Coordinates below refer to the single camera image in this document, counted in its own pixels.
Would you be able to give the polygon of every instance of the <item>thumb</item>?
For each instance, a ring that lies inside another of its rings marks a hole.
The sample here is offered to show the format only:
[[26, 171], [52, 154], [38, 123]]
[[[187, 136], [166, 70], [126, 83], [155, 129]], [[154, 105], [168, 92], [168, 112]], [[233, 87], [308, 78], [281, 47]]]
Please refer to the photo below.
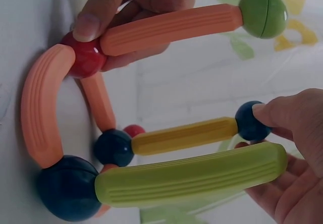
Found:
[[319, 178], [323, 178], [323, 90], [307, 89], [253, 107], [263, 124], [290, 130], [296, 147]]
[[88, 42], [99, 37], [107, 28], [123, 0], [88, 0], [78, 15], [73, 36]]

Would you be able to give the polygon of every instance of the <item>toy structure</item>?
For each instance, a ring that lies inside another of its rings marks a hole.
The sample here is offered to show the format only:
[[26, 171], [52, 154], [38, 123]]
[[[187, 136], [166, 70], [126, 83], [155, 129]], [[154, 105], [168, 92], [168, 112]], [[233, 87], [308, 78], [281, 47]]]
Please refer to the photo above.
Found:
[[[31, 157], [42, 167], [37, 189], [57, 217], [82, 221], [104, 214], [110, 206], [132, 207], [185, 201], [193, 197], [243, 190], [277, 178], [287, 166], [279, 144], [261, 143], [241, 149], [177, 161], [126, 167], [134, 154], [151, 155], [229, 139], [263, 140], [271, 129], [242, 105], [235, 118], [145, 133], [136, 125], [116, 130], [116, 119], [100, 70], [106, 57], [158, 44], [243, 26], [259, 38], [285, 29], [281, 0], [241, 0], [239, 7], [215, 5], [173, 12], [109, 29], [88, 43], [68, 33], [32, 67], [23, 90], [21, 122]], [[93, 152], [103, 164], [98, 171], [86, 160], [64, 155], [56, 119], [56, 99], [63, 78], [79, 78], [102, 135]]]

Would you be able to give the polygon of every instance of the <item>ridged texture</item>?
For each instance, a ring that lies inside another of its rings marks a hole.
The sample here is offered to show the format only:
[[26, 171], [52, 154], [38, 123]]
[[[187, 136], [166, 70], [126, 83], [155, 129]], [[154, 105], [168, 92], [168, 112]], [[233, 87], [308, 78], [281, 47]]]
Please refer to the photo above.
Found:
[[80, 80], [91, 112], [99, 129], [104, 132], [116, 128], [116, 117], [105, 88], [102, 73]]
[[219, 118], [166, 130], [143, 133], [132, 139], [138, 155], [153, 155], [222, 141], [236, 135], [234, 118]]
[[21, 124], [29, 154], [47, 168], [63, 157], [56, 118], [57, 93], [75, 61], [71, 47], [57, 44], [36, 61], [26, 79]]
[[283, 146], [261, 143], [183, 160], [122, 167], [100, 174], [95, 191], [113, 207], [161, 205], [239, 191], [277, 178], [287, 167]]
[[207, 6], [111, 28], [100, 43], [104, 54], [117, 56], [172, 41], [233, 31], [242, 24], [238, 7], [228, 4]]

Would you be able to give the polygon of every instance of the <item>fingernail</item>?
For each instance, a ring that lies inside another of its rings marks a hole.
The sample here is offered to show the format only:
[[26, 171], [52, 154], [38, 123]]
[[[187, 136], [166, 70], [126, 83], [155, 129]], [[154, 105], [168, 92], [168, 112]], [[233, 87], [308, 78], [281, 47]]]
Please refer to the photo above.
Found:
[[77, 41], [92, 41], [100, 28], [100, 20], [91, 14], [84, 14], [77, 18], [73, 30], [73, 36]]
[[266, 106], [265, 104], [254, 104], [252, 106], [252, 112], [258, 113], [259, 111], [262, 111], [265, 106]]

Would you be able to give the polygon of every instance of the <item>dark blue ball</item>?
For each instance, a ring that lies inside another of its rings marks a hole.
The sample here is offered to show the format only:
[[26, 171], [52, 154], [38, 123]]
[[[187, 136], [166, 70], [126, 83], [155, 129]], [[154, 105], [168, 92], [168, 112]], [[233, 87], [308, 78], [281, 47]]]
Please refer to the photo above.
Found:
[[36, 187], [42, 202], [55, 216], [66, 221], [83, 221], [101, 207], [94, 189], [97, 175], [88, 161], [65, 155], [40, 172]]
[[104, 164], [127, 166], [133, 159], [131, 137], [124, 131], [116, 129], [102, 133], [94, 144], [94, 156]]
[[272, 131], [270, 127], [265, 126], [253, 116], [252, 106], [258, 103], [261, 102], [250, 101], [244, 103], [240, 106], [235, 116], [238, 134], [247, 141], [261, 141]]

